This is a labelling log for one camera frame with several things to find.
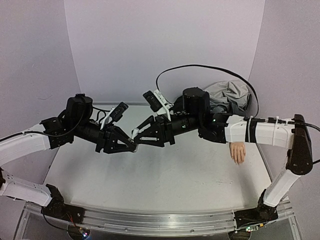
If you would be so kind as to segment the small nail polish bottle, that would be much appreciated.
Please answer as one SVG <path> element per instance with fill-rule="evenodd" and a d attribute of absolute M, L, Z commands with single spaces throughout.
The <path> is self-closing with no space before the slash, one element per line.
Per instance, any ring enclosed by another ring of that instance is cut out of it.
<path fill-rule="evenodd" d="M 135 153 L 138 150 L 138 145 L 134 141 L 130 141 L 128 144 L 129 151 Z"/>

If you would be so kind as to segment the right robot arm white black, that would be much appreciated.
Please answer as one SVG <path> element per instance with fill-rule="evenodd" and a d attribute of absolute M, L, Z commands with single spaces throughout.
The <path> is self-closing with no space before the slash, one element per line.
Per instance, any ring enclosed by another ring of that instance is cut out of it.
<path fill-rule="evenodd" d="M 182 93 L 182 112 L 171 113 L 171 105 L 160 91 L 148 91 L 144 98 L 156 116 L 150 116 L 132 131 L 136 144 L 163 147 L 174 144 L 175 136 L 193 130 L 213 143 L 246 142 L 287 150 L 285 168 L 261 194 L 255 208 L 234 213 L 238 229 L 257 226 L 278 218 L 277 206 L 294 183 L 313 168 L 312 143 L 304 117 L 255 118 L 229 113 L 212 113 L 210 95 L 198 88 Z"/>

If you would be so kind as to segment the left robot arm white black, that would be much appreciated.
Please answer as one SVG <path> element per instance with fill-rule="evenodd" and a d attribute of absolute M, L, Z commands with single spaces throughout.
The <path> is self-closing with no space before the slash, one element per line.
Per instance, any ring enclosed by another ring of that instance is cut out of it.
<path fill-rule="evenodd" d="M 0 164 L 4 166 L 32 153 L 71 144 L 75 138 L 93 143 L 97 153 L 133 153 L 137 144 L 115 125 L 127 109 L 128 105 L 121 102 L 108 111 L 102 123 L 98 123 L 91 118 L 93 100 L 85 94 L 76 94 L 67 100 L 65 110 L 57 117 L 42 120 L 31 128 L 2 138 Z M 3 169 L 0 171 L 0 194 L 47 207 L 58 219 L 68 213 L 64 199 L 55 186 L 20 179 Z"/>

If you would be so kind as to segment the grey crumpled cloth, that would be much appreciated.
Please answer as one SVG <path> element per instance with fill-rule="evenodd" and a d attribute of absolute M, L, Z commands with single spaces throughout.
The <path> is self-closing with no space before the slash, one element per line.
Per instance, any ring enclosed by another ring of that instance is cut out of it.
<path fill-rule="evenodd" d="M 215 82 L 204 91 L 209 93 L 211 113 L 245 116 L 251 103 L 250 91 L 239 80 Z"/>

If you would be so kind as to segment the mannequin hand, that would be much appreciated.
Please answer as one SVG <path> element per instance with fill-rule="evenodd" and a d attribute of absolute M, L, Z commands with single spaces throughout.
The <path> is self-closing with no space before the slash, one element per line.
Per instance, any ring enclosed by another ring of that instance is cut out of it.
<path fill-rule="evenodd" d="M 241 165 L 245 162 L 246 146 L 244 142 L 231 142 L 229 144 L 230 156 L 234 163 Z"/>

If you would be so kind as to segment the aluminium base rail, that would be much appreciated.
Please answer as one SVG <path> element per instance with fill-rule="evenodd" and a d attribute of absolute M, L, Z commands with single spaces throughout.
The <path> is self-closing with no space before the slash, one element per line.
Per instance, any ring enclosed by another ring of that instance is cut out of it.
<path fill-rule="evenodd" d="M 126 212 L 66 205 L 67 215 L 57 217 L 51 210 L 42 213 L 35 203 L 26 203 L 16 228 L 15 238 L 21 239 L 26 231 L 31 215 L 55 220 L 70 226 L 101 230 L 115 234 L 153 237 L 209 236 L 226 232 L 254 232 L 261 228 L 271 228 L 288 220 L 289 231 L 294 239 L 301 233 L 296 216 L 288 197 L 282 200 L 270 218 L 261 218 L 255 209 L 222 210 L 209 212 L 163 213 Z"/>

